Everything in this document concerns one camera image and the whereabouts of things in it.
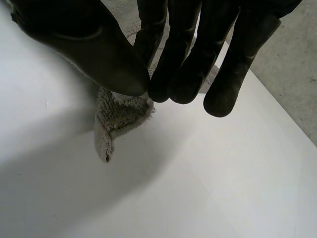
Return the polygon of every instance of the glove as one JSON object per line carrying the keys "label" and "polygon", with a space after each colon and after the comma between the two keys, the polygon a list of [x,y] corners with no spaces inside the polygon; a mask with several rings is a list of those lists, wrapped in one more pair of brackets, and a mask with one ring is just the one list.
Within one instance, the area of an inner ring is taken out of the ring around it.
{"label": "glove", "polygon": [[[142,25],[134,49],[147,66],[159,46],[169,12],[169,38],[150,81],[149,96],[159,103],[168,98],[180,104],[193,101],[236,20],[229,50],[204,100],[209,114],[228,115],[257,52],[279,27],[279,19],[301,1],[138,0]],[[199,13],[198,36],[187,57]]]}
{"label": "glove", "polygon": [[99,0],[11,0],[12,19],[100,86],[143,95],[150,81],[117,21]]}

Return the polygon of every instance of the glove finger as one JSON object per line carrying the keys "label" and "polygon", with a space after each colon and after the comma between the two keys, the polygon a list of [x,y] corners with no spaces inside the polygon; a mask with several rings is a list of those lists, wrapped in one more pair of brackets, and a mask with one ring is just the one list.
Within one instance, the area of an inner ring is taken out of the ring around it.
{"label": "glove finger", "polygon": [[272,36],[280,20],[271,13],[242,8],[221,69],[207,92],[205,110],[215,117],[228,115],[258,50]]}
{"label": "glove finger", "polygon": [[197,96],[239,13],[240,7],[234,2],[203,1],[195,45],[168,89],[173,101],[187,104]]}
{"label": "glove finger", "polygon": [[155,102],[168,99],[168,85],[188,54],[200,8],[200,0],[168,1],[170,33],[148,89]]}
{"label": "glove finger", "polygon": [[133,48],[149,68],[163,37],[167,0],[138,0],[138,9],[142,23]]}

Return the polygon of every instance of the white surface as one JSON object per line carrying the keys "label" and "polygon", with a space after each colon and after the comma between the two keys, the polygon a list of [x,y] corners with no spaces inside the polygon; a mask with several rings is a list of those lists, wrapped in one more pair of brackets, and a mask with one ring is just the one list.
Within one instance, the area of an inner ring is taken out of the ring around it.
{"label": "white surface", "polygon": [[91,83],[0,11],[1,238],[317,237],[317,148],[251,72],[230,116],[156,105],[106,165]]}

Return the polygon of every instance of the concrete floor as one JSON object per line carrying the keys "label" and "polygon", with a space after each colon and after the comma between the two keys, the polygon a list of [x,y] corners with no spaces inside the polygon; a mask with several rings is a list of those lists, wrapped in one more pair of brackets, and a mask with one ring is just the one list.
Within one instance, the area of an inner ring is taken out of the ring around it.
{"label": "concrete floor", "polygon": [[317,1],[305,0],[263,46],[251,70],[317,145]]}

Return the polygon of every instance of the fingertip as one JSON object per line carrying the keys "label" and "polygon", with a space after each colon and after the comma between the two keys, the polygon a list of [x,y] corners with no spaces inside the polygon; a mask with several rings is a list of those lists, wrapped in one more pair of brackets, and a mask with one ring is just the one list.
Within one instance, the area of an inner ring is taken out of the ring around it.
{"label": "fingertip", "polygon": [[232,112],[235,102],[236,96],[232,88],[210,89],[204,99],[204,108],[208,114],[223,118]]}

